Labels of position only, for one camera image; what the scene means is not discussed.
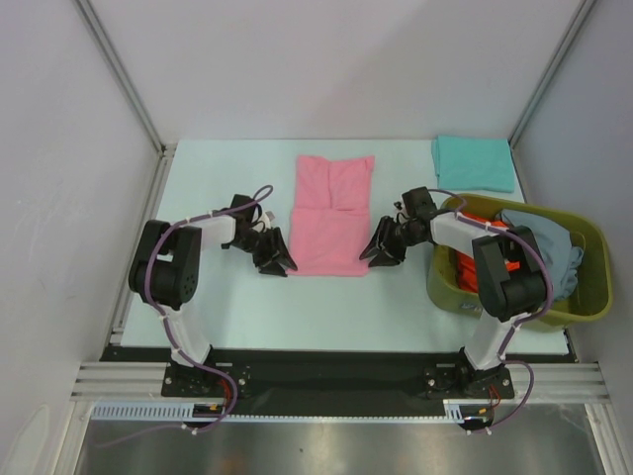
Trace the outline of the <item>pink t shirt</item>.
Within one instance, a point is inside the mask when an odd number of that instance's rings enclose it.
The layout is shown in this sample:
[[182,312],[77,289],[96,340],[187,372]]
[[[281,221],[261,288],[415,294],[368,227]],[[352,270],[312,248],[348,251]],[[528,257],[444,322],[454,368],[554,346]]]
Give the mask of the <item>pink t shirt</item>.
[[375,157],[328,160],[300,155],[296,163],[290,254],[302,277],[362,277],[370,238]]

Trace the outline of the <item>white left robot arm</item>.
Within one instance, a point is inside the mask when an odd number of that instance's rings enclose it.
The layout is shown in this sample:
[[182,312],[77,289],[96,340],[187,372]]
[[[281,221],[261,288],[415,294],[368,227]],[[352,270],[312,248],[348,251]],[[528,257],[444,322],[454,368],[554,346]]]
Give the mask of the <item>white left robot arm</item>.
[[298,265],[286,246],[274,217],[261,202],[273,191],[266,185],[250,197],[235,194],[228,207],[169,223],[144,224],[128,276],[132,292],[153,309],[164,330],[171,360],[188,366],[184,383],[195,394],[212,393],[218,370],[206,363],[212,350],[200,319],[184,310],[199,286],[202,251],[209,246],[235,247],[252,257],[264,275],[285,277]]

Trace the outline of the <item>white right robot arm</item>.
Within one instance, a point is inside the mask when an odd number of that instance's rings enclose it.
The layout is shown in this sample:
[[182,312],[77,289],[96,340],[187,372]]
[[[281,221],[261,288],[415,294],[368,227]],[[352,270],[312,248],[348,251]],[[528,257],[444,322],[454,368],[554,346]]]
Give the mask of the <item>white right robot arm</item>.
[[520,327],[547,313],[553,285],[532,231],[500,228],[467,217],[461,195],[455,209],[439,208],[427,187],[402,195],[394,217],[384,216],[359,258],[370,267],[397,266],[410,247],[430,242],[474,260],[483,307],[473,336],[462,348],[466,366],[456,372],[458,389],[479,397],[492,385],[492,374],[506,363],[505,351]]

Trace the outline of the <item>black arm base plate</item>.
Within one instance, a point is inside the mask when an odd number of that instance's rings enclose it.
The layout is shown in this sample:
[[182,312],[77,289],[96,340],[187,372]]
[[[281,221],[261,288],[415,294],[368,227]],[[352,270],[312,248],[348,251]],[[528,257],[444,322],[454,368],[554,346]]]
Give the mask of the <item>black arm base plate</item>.
[[165,348],[109,347],[100,360],[165,363],[161,396],[235,400],[247,415],[412,416],[432,401],[514,397],[507,369],[473,373],[458,353],[215,349],[214,373],[173,362]]

